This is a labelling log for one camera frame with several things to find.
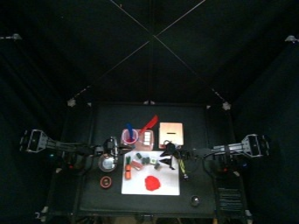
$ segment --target clear plastic container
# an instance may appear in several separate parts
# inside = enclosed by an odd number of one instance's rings
[[[139,133],[140,129],[133,129],[133,136],[136,136],[135,131]],[[137,135],[136,141],[129,143],[128,139],[128,131],[123,129],[121,133],[121,144],[129,145],[133,147],[135,151],[151,151],[155,146],[155,133],[148,129],[141,135]]]

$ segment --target black tent wall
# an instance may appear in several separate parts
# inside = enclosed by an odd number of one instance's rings
[[[17,30],[11,27],[7,29],[3,24],[0,27],[7,34]],[[32,37],[32,43],[39,38],[47,40],[41,33],[36,33],[39,35]],[[20,153],[20,136],[27,129],[43,129],[52,138],[59,139],[68,111],[67,100],[71,94],[80,91],[81,86],[89,84],[88,78],[80,75],[67,60],[61,60],[60,64],[56,64],[57,67],[49,70],[49,64],[44,64],[39,54],[35,54],[43,45],[31,48],[32,43],[0,41],[1,223],[32,223],[33,213],[44,206],[51,181],[52,163],[48,155]],[[52,43],[44,43],[47,55],[61,57],[60,53],[55,52]],[[249,207],[256,223],[261,224],[299,221],[298,55],[299,46],[288,45],[267,70],[260,75],[253,75],[257,76],[253,84],[243,90],[239,97],[232,97],[237,98],[232,102],[237,141],[249,133],[267,134],[272,139],[271,156],[252,161],[245,179]],[[71,75],[59,77],[57,74],[52,75],[55,71],[60,71],[60,74],[71,71]],[[219,80],[215,78],[219,87],[221,79],[223,77],[219,77]],[[88,92],[88,95],[81,98],[92,99],[92,92]]]
[[[259,223],[299,221],[298,55],[298,45],[289,45],[232,109],[237,139],[247,133],[272,138],[269,158],[252,160],[247,174],[248,198]]]
[[[67,106],[23,54],[28,49],[11,41],[1,41],[0,49],[0,222],[32,223],[49,190],[52,161],[44,153],[20,153],[20,136],[28,129],[41,129],[60,138]]]

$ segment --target black table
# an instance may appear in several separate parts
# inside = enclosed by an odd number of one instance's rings
[[[212,145],[233,143],[229,113],[220,106],[205,108],[200,105],[137,105],[100,103],[69,109],[63,141],[103,144],[109,137],[120,139],[125,124],[140,129],[159,116],[159,122],[183,124],[183,149],[203,156]],[[153,126],[153,150],[157,149],[159,123]],[[48,199],[48,220],[56,215],[73,217],[99,216],[156,216],[212,218],[215,197],[211,177],[197,159],[185,163],[189,180],[180,178],[180,195],[127,195],[121,194],[123,157],[116,169],[104,173],[99,169],[99,159],[89,158],[89,168],[83,176],[67,171],[53,173]],[[100,177],[108,175],[113,185],[108,189],[99,186]],[[200,205],[191,205],[191,197],[200,197]]]

